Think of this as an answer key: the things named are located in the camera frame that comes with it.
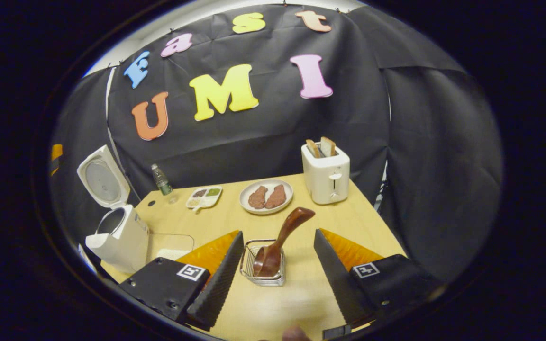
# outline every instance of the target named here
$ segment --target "white toaster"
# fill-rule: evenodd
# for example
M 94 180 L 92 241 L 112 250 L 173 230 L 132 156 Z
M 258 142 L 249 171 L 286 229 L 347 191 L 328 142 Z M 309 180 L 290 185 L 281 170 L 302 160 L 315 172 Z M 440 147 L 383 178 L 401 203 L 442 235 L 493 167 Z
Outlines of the white toaster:
M 320 205 L 347 199 L 349 194 L 349 157 L 336 147 L 336 155 L 315 158 L 304 144 L 303 172 L 305 184 L 313 201 Z

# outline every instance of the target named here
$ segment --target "table surface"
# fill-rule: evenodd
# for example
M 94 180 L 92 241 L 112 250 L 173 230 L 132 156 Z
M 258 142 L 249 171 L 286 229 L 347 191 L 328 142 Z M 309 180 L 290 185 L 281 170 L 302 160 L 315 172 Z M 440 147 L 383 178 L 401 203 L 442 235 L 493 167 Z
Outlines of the table surface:
M 220 184 L 223 188 L 215 206 L 194 213 L 185 206 L 198 188 L 175 188 L 175 203 L 168 203 L 159 191 L 150 192 L 136 212 L 151 231 L 148 261 L 160 248 L 192 250 L 234 230 L 243 231 L 244 242 L 277 238 L 286 216 L 296 207 L 306 207 L 316 215 L 297 228 L 284 244 L 286 283 L 283 287 L 259 287 L 239 272 L 230 287 L 216 325 L 206 332 L 227 340 L 281 339 L 282 331 L 299 324 L 313 340 L 321 331 L 345 324 L 313 248 L 315 231 L 323 228 L 388 257 L 406 255 L 381 216 L 357 186 L 349 181 L 347 199 L 330 205 L 317 205 L 309 196 L 303 173 L 277 177 L 292 186 L 290 204 L 271 215 L 254 215 L 239 204 L 241 191 L 256 180 Z M 124 274 L 102 262 L 117 281 Z

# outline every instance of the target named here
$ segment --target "plate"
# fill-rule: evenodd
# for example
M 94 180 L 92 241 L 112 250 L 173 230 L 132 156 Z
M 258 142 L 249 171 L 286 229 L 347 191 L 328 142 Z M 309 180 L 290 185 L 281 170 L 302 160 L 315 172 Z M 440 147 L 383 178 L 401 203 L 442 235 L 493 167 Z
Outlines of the plate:
M 271 193 L 273 193 L 273 189 L 275 186 L 279 186 L 280 184 L 283 185 L 283 189 L 286 191 L 286 201 L 279 205 L 278 207 L 271 208 L 271 209 L 255 209 L 254 207 L 251 207 L 249 203 L 247 203 L 247 200 L 250 198 L 250 195 L 260 187 L 264 186 L 267 188 L 267 192 L 264 194 L 264 200 L 265 202 L 269 199 L 271 196 Z M 284 207 L 290 203 L 292 200 L 292 196 L 294 196 L 294 190 L 292 190 L 292 186 L 290 186 L 289 183 L 286 181 L 280 180 L 280 179 L 265 179 L 261 181 L 256 181 L 255 183 L 251 184 L 250 186 L 247 186 L 244 188 L 244 190 L 239 195 L 239 203 L 241 207 L 243 207 L 246 211 L 253 213 L 253 214 L 271 214 L 275 212 L 281 211 Z

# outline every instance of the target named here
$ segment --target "white rice cooker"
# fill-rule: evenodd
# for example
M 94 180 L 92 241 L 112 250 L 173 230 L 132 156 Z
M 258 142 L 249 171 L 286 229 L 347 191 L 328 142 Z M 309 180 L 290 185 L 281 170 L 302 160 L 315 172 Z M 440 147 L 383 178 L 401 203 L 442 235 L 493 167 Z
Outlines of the white rice cooker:
M 85 158 L 77 175 L 97 203 L 112 209 L 102 217 L 96 233 L 85 238 L 85 246 L 121 272 L 138 271 L 147 261 L 149 229 L 127 204 L 130 185 L 109 147 L 103 145 Z

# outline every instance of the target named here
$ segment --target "black cloth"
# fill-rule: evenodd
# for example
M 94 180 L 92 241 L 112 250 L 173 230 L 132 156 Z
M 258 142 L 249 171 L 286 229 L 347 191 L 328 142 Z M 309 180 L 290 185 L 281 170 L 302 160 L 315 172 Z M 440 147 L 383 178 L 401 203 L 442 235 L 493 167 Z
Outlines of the black cloth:
M 410 257 L 453 280 L 483 246 L 501 200 L 492 110 L 476 80 L 421 33 L 372 7 L 349 16 L 372 39 L 391 103 L 381 216 Z
M 331 32 L 305 26 L 294 15 L 302 10 L 324 15 Z M 265 28 L 233 32 L 234 17 L 252 12 L 263 14 Z M 192 46 L 161 57 L 165 43 L 184 33 L 193 34 Z M 133 89 L 123 73 L 144 51 L 150 52 L 148 74 Z M 299 54 L 322 57 L 331 97 L 299 95 L 303 83 L 289 60 Z M 212 118 L 195 121 L 189 82 L 210 75 L 221 84 L 239 64 L 252 66 L 249 82 L 258 106 L 214 110 Z M 79 241 L 107 211 L 89 196 L 75 170 L 109 143 L 108 75 L 101 71 L 82 80 L 55 135 L 65 152 L 52 179 L 56 207 Z M 132 108 L 148 102 L 147 119 L 154 126 L 151 99 L 161 91 L 169 93 L 169 125 L 162 136 L 146 141 L 138 135 Z M 310 6 L 250 6 L 201 19 L 126 58 L 115 69 L 107 100 L 121 164 L 141 198 L 156 189 L 152 163 L 179 188 L 279 177 L 302 172 L 299 148 L 306 139 L 327 136 L 349 155 L 351 179 L 373 203 L 388 160 L 390 185 L 381 216 L 408 255 L 442 280 L 455 278 L 476 255 L 500 200 L 501 143 L 483 90 L 430 39 L 372 7 L 345 14 Z
M 311 30 L 294 14 L 313 10 L 327 19 L 331 32 Z M 234 17 L 262 13 L 266 26 L 236 34 Z M 191 33 L 193 45 L 167 58 L 165 43 Z M 123 73 L 149 51 L 148 74 L 136 89 Z M 331 97 L 303 99 L 303 84 L 290 57 L 319 54 Z M 195 121 L 195 90 L 189 82 L 211 75 L 219 84 L 230 67 L 250 64 L 256 108 Z M 149 102 L 147 118 L 157 122 L 151 98 L 168 91 L 169 126 L 152 141 L 137 133 L 132 108 Z M 302 172 L 300 147 L 310 138 L 331 138 L 351 158 L 351 179 L 372 202 L 384 168 L 388 138 L 388 97 L 371 58 L 368 38 L 347 17 L 310 6 L 250 6 L 193 22 L 153 41 L 117 68 L 109 96 L 109 126 L 120 157 L 139 196 L 155 189 L 150 165 L 158 164 L 173 186 L 201 186 Z

